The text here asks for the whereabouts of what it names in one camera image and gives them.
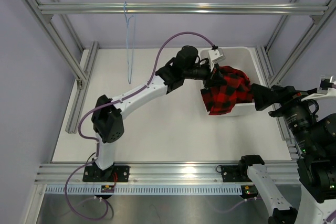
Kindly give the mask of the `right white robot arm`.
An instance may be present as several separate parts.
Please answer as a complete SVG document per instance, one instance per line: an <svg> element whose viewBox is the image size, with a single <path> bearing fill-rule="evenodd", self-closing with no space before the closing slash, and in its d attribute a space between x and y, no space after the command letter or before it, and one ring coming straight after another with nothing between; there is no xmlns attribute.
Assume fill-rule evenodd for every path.
<svg viewBox="0 0 336 224"><path fill-rule="evenodd" d="M251 86L256 110L280 105L269 115L285 120L301 153L298 209L283 197L259 155L242 156L238 163L238 176L256 186L269 214L268 223L335 223L335 114L317 119L317 98L331 89L335 83L324 81L307 91L293 86Z"/></svg>

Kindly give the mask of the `light blue wire hanger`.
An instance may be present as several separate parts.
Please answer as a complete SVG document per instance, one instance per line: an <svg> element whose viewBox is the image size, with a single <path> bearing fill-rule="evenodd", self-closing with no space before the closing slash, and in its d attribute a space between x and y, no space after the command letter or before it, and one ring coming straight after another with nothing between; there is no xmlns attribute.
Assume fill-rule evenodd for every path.
<svg viewBox="0 0 336 224"><path fill-rule="evenodd" d="M134 46L135 46L135 31L136 31L136 15L128 15L128 3L125 1L123 4L123 14L126 23L126 39L125 48L128 65L128 84L132 83L133 61L134 61Z"/></svg>

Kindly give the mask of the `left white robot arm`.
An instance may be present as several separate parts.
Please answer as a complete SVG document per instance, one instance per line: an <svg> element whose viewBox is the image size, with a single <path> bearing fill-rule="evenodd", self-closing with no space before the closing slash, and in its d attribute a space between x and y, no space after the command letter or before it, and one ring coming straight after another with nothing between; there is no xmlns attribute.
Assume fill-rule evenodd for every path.
<svg viewBox="0 0 336 224"><path fill-rule="evenodd" d="M95 176L103 182L112 177L114 143L124 134L124 119L148 102L181 87L186 79L202 80L206 86L218 84L218 63L224 59L222 49L217 46L203 59L195 47L184 46L143 86L112 99L102 95L91 117L99 148L92 164Z"/></svg>

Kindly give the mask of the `red black plaid shirt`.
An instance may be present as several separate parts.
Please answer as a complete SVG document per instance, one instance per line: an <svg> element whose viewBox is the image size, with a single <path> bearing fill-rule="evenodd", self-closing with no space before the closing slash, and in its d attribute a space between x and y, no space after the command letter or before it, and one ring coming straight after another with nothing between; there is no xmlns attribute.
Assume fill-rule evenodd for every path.
<svg viewBox="0 0 336 224"><path fill-rule="evenodd" d="M200 90L209 115L224 115L230 113L237 104L254 101L250 79L243 71L222 66L215 72L223 76L221 80L224 83Z"/></svg>

